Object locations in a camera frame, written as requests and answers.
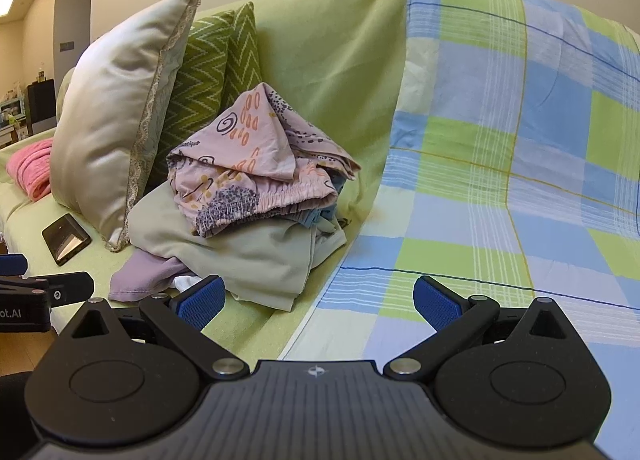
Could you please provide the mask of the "pink patterned pajama garment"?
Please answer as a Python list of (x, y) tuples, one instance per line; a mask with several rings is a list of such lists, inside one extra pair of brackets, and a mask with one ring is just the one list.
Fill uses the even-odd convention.
[(285, 217), (305, 227), (333, 214), (360, 166), (261, 82), (167, 157), (174, 201), (194, 235)]

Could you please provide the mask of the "mauve purple garment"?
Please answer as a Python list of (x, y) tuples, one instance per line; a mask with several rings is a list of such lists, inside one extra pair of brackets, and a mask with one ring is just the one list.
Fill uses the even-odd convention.
[(178, 258), (163, 258), (134, 250), (128, 261), (111, 278), (110, 301), (121, 303), (139, 302), (155, 293), (176, 287), (183, 292), (191, 287), (198, 276), (187, 269)]

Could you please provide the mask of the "pink knitted cloth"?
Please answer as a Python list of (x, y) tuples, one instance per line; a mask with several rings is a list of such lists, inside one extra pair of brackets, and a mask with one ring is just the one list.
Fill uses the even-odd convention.
[(52, 142), (52, 138), (47, 138), (31, 143), (14, 153), (6, 164), (9, 176), (33, 202), (51, 192)]

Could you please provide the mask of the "cream satin pillow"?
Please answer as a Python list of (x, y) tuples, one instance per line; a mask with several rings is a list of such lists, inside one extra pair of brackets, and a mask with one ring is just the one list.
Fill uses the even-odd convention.
[(51, 153), (55, 200), (106, 247), (129, 242), (201, 0), (160, 0), (96, 39), (74, 68)]

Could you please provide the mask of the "black background cabinet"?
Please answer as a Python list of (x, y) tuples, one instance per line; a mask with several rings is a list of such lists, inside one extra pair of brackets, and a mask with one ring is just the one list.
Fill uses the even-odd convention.
[(56, 124), (56, 100), (53, 79), (33, 82), (27, 88), (28, 116), (32, 133), (39, 134)]

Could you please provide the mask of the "plaid blue green sheet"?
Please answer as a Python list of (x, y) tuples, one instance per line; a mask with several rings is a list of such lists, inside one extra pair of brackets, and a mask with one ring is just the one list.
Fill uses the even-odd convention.
[(549, 296), (599, 362), (599, 446), (639, 454), (639, 36), (556, 0), (408, 0), (381, 186), (283, 350), (385, 364), (432, 332), (431, 275), (462, 296)]

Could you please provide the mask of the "beige grey folded garment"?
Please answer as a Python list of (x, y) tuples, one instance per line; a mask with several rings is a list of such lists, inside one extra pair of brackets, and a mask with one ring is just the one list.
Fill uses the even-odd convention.
[(305, 228), (273, 217), (224, 229), (201, 238), (163, 183), (138, 202), (128, 216), (130, 243), (161, 258), (175, 258), (196, 276), (218, 275), (234, 298), (290, 311), (312, 269), (346, 244), (332, 218)]

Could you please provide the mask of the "green chevron pillow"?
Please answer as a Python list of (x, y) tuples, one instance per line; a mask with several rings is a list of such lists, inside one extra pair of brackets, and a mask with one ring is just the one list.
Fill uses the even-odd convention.
[(261, 81), (252, 2), (195, 20), (146, 189), (152, 190), (166, 180), (166, 157), (170, 150), (205, 127), (230, 108), (242, 92)]

